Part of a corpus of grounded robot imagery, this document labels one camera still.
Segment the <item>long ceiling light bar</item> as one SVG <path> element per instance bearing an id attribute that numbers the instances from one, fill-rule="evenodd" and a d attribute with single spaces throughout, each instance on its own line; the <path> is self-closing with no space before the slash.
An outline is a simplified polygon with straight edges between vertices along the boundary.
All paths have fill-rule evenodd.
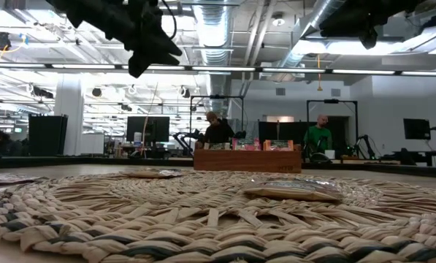
<path id="1" fill-rule="evenodd" d="M 39 71 L 74 71 L 74 72 L 127 72 L 124 64 L 37 64 L 37 63 L 3 63 L 0 69 L 29 69 Z M 385 75 L 401 77 L 436 77 L 436 71 L 404 71 L 379 69 L 321 69 L 321 68 L 277 68 L 254 66 L 164 66 L 152 65 L 146 72 L 205 72 L 205 73 L 264 73 L 264 74 L 317 74 L 317 75 Z"/>

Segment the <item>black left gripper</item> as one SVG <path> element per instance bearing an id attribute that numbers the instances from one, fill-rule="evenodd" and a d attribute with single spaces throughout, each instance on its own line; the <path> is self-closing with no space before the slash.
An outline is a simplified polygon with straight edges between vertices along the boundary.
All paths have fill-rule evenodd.
<path id="1" fill-rule="evenodd" d="M 159 0 L 123 0 L 133 29 L 123 43 L 125 50 L 156 49 L 156 53 L 134 51 L 129 59 L 129 74 L 138 78 L 150 65 L 177 66 L 180 62 L 173 56 L 181 56 L 181 49 L 162 29 L 162 15 Z"/>

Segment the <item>tall black cabinet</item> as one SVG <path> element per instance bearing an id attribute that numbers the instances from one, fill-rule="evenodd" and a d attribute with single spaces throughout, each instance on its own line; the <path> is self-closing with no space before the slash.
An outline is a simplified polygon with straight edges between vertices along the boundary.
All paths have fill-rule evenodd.
<path id="1" fill-rule="evenodd" d="M 29 154 L 61 156 L 64 154 L 67 115 L 30 115 L 28 118 Z"/>

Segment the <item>black wall monitor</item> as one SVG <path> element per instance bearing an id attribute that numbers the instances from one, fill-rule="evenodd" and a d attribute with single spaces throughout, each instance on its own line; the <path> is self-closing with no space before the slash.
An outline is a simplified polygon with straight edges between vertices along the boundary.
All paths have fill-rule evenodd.
<path id="1" fill-rule="evenodd" d="M 403 119 L 406 140 L 430 140 L 430 125 L 427 119 Z"/>

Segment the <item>black metal frame stand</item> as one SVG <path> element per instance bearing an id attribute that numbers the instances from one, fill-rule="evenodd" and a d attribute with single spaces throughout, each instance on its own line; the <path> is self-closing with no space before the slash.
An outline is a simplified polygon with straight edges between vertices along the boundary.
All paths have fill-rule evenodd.
<path id="1" fill-rule="evenodd" d="M 241 115 L 244 115 L 244 107 L 243 107 L 244 98 L 242 96 L 225 96 L 225 95 L 219 95 L 219 94 L 214 94 L 214 95 L 209 95 L 209 96 L 192 96 L 190 98 L 190 115 L 192 115 L 193 107 L 195 107 L 195 104 L 194 104 L 194 99 L 195 98 L 209 99 L 211 102 L 214 102 L 214 101 L 227 101 L 227 100 L 230 100 L 230 99 L 239 99 L 240 102 L 241 102 L 241 106 L 242 106 Z M 211 111 L 208 111 L 208 112 L 214 112 L 219 118 L 225 118 L 225 117 L 219 116 L 215 111 L 211 110 Z"/>
<path id="2" fill-rule="evenodd" d="M 338 99 L 325 99 L 325 100 L 308 100 L 306 101 L 306 110 L 307 110 L 307 129 L 311 126 L 310 125 L 310 109 L 309 109 L 309 105 L 311 102 L 323 102 L 324 104 L 339 104 L 340 102 L 342 103 L 346 103 L 346 101 L 343 100 L 338 100 Z M 303 139 L 303 144 L 304 144 L 304 152 L 305 152 L 305 156 L 307 158 L 310 158 L 313 154 L 317 155 L 319 153 L 310 153 L 307 149 L 307 147 L 305 146 L 304 143 L 304 139 Z"/>

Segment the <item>white cabinet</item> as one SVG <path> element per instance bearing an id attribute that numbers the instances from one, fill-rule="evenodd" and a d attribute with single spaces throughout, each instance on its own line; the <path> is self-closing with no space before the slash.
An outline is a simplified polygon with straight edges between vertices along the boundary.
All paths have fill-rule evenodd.
<path id="1" fill-rule="evenodd" d="M 81 154 L 103 155 L 104 134 L 83 134 L 80 147 Z"/>

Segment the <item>black computer monitor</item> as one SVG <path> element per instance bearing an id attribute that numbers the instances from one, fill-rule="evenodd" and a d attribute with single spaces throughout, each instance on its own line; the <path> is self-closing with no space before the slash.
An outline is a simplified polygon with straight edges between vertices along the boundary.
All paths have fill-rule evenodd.
<path id="1" fill-rule="evenodd" d="M 140 133 L 139 141 L 168 142 L 170 117 L 140 117 L 127 118 L 126 141 L 135 142 L 135 133 Z"/>

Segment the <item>wooden tea organizer box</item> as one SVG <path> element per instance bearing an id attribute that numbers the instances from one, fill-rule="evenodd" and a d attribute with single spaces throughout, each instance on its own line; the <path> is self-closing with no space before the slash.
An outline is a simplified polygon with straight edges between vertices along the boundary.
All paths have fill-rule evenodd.
<path id="1" fill-rule="evenodd" d="M 300 173 L 300 151 L 196 150 L 194 169 L 206 171 Z"/>

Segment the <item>silver ventilation duct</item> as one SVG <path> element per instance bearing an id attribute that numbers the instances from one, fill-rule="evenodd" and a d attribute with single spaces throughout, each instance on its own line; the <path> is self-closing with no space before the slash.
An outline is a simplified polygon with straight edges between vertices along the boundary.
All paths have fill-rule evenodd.
<path id="1" fill-rule="evenodd" d="M 231 52 L 226 48 L 230 41 L 232 8 L 225 6 L 226 0 L 218 4 L 194 5 L 192 10 L 196 18 L 196 32 L 202 47 L 202 63 L 205 66 L 228 66 Z M 229 73 L 212 72 L 207 79 L 207 90 L 211 96 L 231 95 L 231 76 Z"/>
<path id="2" fill-rule="evenodd" d="M 287 54 L 278 64 L 279 67 L 297 67 L 297 65 L 303 59 L 305 54 L 300 51 L 300 47 L 297 47 L 297 45 L 301 41 L 302 36 L 310 29 L 314 20 L 317 20 L 319 14 L 323 12 L 324 2 L 325 0 L 317 0 L 312 12 L 297 20 L 294 25 L 294 30 L 292 31 L 290 48 L 288 49 Z"/>

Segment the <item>person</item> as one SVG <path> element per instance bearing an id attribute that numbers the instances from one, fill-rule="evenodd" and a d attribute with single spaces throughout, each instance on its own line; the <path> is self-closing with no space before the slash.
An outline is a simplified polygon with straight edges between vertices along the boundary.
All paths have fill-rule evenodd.
<path id="1" fill-rule="evenodd" d="M 19 141 L 14 141 L 10 136 L 0 130 L 0 155 L 1 156 L 21 156 L 22 145 Z"/>
<path id="2" fill-rule="evenodd" d="M 304 143 L 310 153 L 324 153 L 332 150 L 332 133 L 326 127 L 327 115 L 319 115 L 316 125 L 310 126 L 304 136 Z"/>
<path id="3" fill-rule="evenodd" d="M 206 119 L 210 125 L 203 138 L 195 142 L 195 149 L 203 149 L 205 143 L 230 142 L 234 132 L 225 118 L 219 118 L 214 112 L 208 112 Z"/>

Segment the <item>flat foil tea packet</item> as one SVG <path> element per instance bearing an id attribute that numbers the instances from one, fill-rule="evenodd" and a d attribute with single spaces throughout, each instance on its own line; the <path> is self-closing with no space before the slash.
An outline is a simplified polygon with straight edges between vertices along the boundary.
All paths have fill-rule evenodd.
<path id="1" fill-rule="evenodd" d="M 27 175 L 0 174 L 0 185 L 11 185 L 19 183 L 30 183 L 36 180 L 45 180 L 45 177 L 34 177 Z"/>

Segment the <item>orange peach tea packet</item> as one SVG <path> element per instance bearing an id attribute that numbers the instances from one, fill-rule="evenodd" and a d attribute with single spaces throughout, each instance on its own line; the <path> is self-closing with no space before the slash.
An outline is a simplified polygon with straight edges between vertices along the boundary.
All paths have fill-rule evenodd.
<path id="1" fill-rule="evenodd" d="M 292 140 L 265 140 L 263 144 L 265 151 L 293 151 L 294 143 Z"/>

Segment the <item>black table frame rail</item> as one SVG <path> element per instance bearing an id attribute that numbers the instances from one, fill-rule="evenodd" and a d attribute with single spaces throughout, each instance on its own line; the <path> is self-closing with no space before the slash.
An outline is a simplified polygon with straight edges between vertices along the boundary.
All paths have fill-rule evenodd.
<path id="1" fill-rule="evenodd" d="M 108 159 L 95 157 L 0 157 L 0 169 L 22 167 L 44 167 L 75 164 L 109 164 L 134 166 L 162 166 L 162 167 L 192 167 L 190 160 L 162 160 L 162 159 Z M 302 169 L 321 170 L 359 170 L 368 172 L 383 172 L 400 175 L 411 175 L 436 178 L 436 167 L 402 166 L 393 164 L 310 164 L 302 163 Z"/>

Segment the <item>round woven straw mat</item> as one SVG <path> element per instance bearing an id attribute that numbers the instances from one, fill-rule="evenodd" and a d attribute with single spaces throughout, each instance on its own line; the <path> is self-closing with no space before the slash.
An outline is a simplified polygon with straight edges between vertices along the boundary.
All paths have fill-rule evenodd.
<path id="1" fill-rule="evenodd" d="M 276 178 L 329 180 L 343 198 L 242 190 Z M 87 263 L 436 263 L 436 189 L 257 172 L 83 175 L 0 191 L 0 240 Z"/>

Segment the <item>black partition panel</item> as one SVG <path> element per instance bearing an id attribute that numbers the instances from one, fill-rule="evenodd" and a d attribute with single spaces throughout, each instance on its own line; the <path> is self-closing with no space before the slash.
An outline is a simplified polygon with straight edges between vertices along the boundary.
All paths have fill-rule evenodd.
<path id="1" fill-rule="evenodd" d="M 292 140 L 295 145 L 304 145 L 304 136 L 308 126 L 315 126 L 316 122 L 259 122 L 259 140 Z M 326 128 L 332 134 L 332 149 L 335 151 L 335 158 L 340 159 L 342 155 L 349 154 L 353 148 L 348 140 L 348 117 L 328 117 Z"/>

